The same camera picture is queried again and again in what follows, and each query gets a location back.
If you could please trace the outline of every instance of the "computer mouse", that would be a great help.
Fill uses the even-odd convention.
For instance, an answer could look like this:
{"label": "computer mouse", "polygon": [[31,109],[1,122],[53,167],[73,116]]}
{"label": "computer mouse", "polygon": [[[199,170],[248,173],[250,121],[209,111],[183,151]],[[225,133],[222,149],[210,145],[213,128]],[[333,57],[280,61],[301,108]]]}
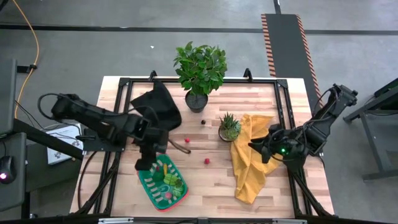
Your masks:
{"label": "computer mouse", "polygon": [[14,159],[12,156],[3,156],[0,158],[0,183],[10,184],[17,176]]}

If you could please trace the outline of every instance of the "yellow cloth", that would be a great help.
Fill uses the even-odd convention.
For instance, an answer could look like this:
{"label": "yellow cloth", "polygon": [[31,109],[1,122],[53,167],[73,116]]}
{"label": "yellow cloth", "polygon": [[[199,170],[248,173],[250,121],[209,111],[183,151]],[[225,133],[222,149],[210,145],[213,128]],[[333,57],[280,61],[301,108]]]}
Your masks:
{"label": "yellow cloth", "polygon": [[235,197],[245,203],[253,203],[266,184],[266,174],[276,169],[280,162],[271,158],[267,164],[261,162],[261,154],[248,146],[251,139],[268,134],[270,116],[245,114],[241,120],[241,133],[231,144],[231,157],[236,178]]}

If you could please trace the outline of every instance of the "wooden tabletop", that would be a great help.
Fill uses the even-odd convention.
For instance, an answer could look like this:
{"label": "wooden tabletop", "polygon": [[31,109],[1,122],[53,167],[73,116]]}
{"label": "wooden tabletop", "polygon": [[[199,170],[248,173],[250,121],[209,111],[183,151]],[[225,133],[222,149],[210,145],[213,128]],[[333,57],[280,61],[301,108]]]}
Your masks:
{"label": "wooden tabletop", "polygon": [[[113,111],[120,77],[104,77],[99,93],[98,106]],[[311,118],[304,81],[300,78],[288,78],[290,99],[292,102],[296,126]],[[185,104],[185,91],[178,83],[165,84],[172,95],[182,116],[182,124],[170,132],[170,138],[192,150],[184,154],[169,145],[167,154],[185,179],[190,194],[177,207],[168,212],[158,212],[146,195],[137,177],[134,165],[140,153],[128,139],[126,151],[122,154],[118,180],[114,193],[112,216],[129,217],[220,217],[220,218],[292,218],[294,217],[289,181],[285,165],[281,165],[267,176],[266,186],[260,191],[252,205],[240,202],[234,197],[235,177],[229,152],[230,143],[223,142],[218,136],[220,116],[227,111],[242,117],[243,114],[263,114],[273,116],[271,124],[277,123],[275,93],[268,84],[224,84],[213,91],[206,108],[201,113],[192,113]],[[132,99],[151,91],[151,83],[135,83]],[[285,108],[284,95],[281,92]],[[93,193],[100,179],[104,153],[99,152],[88,165],[81,186],[82,202]],[[210,164],[205,165],[205,158]],[[317,157],[307,157],[304,166],[307,185],[314,196],[333,213],[328,184],[322,163]],[[105,189],[103,207],[107,199]],[[304,211],[302,193],[298,190],[300,207]],[[77,210],[77,191],[73,198],[71,212]]]}

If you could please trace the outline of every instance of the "small potted succulent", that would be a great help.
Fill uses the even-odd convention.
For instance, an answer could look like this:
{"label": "small potted succulent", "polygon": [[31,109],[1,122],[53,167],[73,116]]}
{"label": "small potted succulent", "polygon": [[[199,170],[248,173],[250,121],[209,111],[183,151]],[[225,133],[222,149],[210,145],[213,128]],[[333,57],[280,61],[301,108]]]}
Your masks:
{"label": "small potted succulent", "polygon": [[185,102],[193,112],[199,113],[205,108],[211,91],[223,84],[227,71],[225,51],[207,45],[193,48],[191,41],[185,48],[177,47],[177,52],[174,67],[180,64],[175,70],[178,82],[184,90],[189,90]]}
{"label": "small potted succulent", "polygon": [[227,142],[237,139],[239,133],[241,132],[241,124],[239,123],[239,121],[234,119],[234,115],[227,112],[224,115],[224,118],[220,118],[220,120],[221,125],[218,129],[218,135],[220,136],[220,138]]}

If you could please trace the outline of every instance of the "gray floor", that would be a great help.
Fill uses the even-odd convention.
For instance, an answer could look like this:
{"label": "gray floor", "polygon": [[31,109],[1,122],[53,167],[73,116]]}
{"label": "gray floor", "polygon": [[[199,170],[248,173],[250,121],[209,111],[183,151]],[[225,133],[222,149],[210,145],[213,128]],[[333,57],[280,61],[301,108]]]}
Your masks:
{"label": "gray floor", "polygon": [[[135,27],[261,28],[261,13],[273,13],[272,0],[19,0],[34,24]],[[299,14],[305,29],[398,29],[398,1],[280,0],[283,13]],[[12,1],[0,12],[0,22],[23,22]],[[227,52],[228,76],[249,67],[256,77],[268,77],[262,34],[37,32],[39,69],[29,80],[22,105],[43,125],[37,98],[48,92],[77,93],[96,103],[105,75],[174,75],[174,48],[190,40],[219,45]],[[362,105],[374,90],[397,77],[398,36],[308,36],[321,90],[342,83],[359,92]],[[32,63],[35,45],[29,31],[0,30],[2,57]],[[19,75],[18,85],[25,76]],[[44,103],[48,110],[50,102]],[[355,108],[348,108],[348,114]],[[325,146],[325,163],[337,215],[380,222],[398,220],[398,178],[363,182],[376,171],[362,124],[338,119]],[[32,197],[40,216],[67,214],[75,180],[42,189]],[[57,201],[54,195],[61,195]],[[18,209],[0,214],[17,218]]]}

